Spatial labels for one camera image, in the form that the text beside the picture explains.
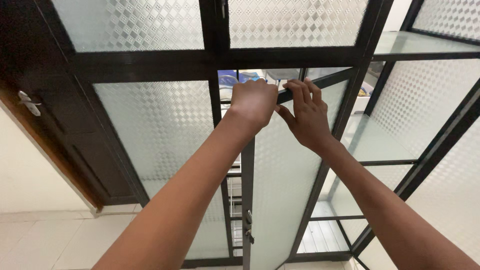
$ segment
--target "finger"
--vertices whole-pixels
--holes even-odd
[[[322,103],[322,90],[316,86],[309,77],[305,78],[305,84],[308,86],[310,92],[313,93],[313,102],[315,105],[320,106]]]
[[[303,100],[303,91],[300,85],[290,82],[290,83],[284,83],[282,86],[292,91],[294,109],[296,106],[305,104],[305,101]]]
[[[283,120],[285,120],[289,129],[292,129],[293,125],[295,124],[295,117],[292,115],[292,113],[283,105],[277,105],[275,111],[283,118]]]
[[[287,82],[293,82],[295,84],[300,85],[303,92],[303,100],[305,101],[305,103],[307,104],[313,103],[312,98],[310,97],[310,90],[306,84],[304,84],[302,81],[297,79],[290,79],[290,80],[287,80]]]

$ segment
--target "white tile floor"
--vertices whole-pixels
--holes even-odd
[[[136,206],[130,208],[132,214],[107,214],[96,219],[0,223],[0,270],[91,269],[135,218]],[[242,267],[198,269],[241,270]],[[286,264],[280,268],[313,269],[344,270],[339,262]]]

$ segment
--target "door lock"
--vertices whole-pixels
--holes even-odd
[[[40,111],[38,110],[37,105],[42,105],[42,103],[33,102],[23,91],[18,91],[18,97],[20,98],[18,104],[24,104],[34,116],[40,116]]]

